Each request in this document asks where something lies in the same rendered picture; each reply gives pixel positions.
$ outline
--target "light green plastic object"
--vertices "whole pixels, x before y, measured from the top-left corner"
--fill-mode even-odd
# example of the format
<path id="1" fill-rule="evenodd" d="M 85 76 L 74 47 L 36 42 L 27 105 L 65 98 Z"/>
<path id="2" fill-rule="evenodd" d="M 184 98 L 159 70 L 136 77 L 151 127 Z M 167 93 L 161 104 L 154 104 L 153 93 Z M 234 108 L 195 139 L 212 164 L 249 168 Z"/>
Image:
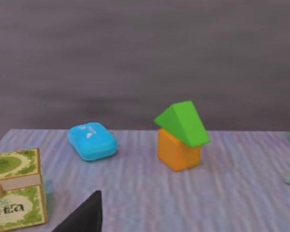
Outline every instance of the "light green plastic object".
<path id="1" fill-rule="evenodd" d="M 210 142 L 192 101 L 172 104 L 154 122 L 188 146 L 201 146 Z"/>

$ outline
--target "table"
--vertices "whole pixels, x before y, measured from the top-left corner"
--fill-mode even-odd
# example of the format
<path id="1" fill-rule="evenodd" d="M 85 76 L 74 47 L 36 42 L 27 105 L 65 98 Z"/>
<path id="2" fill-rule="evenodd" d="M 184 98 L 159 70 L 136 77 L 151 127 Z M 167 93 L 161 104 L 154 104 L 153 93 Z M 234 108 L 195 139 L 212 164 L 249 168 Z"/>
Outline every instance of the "table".
<path id="1" fill-rule="evenodd" d="M 290 232 L 290 142 L 284 132 L 210 131 L 201 166 L 173 173 L 157 132 L 113 131 L 119 153 L 82 161 L 67 130 L 10 130 L 0 152 L 39 147 L 51 232 L 95 190 L 104 232 Z"/>

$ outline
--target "orange block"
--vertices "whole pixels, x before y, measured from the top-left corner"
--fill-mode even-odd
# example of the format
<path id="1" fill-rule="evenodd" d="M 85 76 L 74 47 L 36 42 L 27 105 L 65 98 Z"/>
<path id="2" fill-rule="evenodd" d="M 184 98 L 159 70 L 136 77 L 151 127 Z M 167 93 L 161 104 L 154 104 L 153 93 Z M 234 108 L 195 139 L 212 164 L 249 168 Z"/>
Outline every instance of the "orange block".
<path id="1" fill-rule="evenodd" d="M 179 172 L 201 162 L 201 146 L 190 147 L 166 130 L 160 129 L 158 158 L 174 172 Z"/>

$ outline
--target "gray wall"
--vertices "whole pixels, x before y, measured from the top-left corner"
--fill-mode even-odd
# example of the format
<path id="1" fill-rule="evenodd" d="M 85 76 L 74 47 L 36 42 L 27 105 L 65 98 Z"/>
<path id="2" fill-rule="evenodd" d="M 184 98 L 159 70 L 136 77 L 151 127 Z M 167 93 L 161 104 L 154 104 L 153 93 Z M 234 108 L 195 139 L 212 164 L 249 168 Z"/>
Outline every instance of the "gray wall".
<path id="1" fill-rule="evenodd" d="M 0 137 L 100 121 L 290 130 L 290 0 L 0 0 Z"/>

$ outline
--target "stacked blocks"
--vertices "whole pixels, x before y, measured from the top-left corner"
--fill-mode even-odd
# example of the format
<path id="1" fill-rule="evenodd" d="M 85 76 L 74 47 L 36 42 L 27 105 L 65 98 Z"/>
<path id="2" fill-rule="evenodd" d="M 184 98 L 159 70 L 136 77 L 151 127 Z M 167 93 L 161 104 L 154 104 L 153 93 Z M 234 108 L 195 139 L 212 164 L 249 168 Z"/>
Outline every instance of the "stacked blocks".
<path id="1" fill-rule="evenodd" d="M 210 142 L 203 123 L 192 103 L 172 104 L 155 120 L 158 131 L 158 158 L 179 172 L 201 162 L 202 145 Z"/>

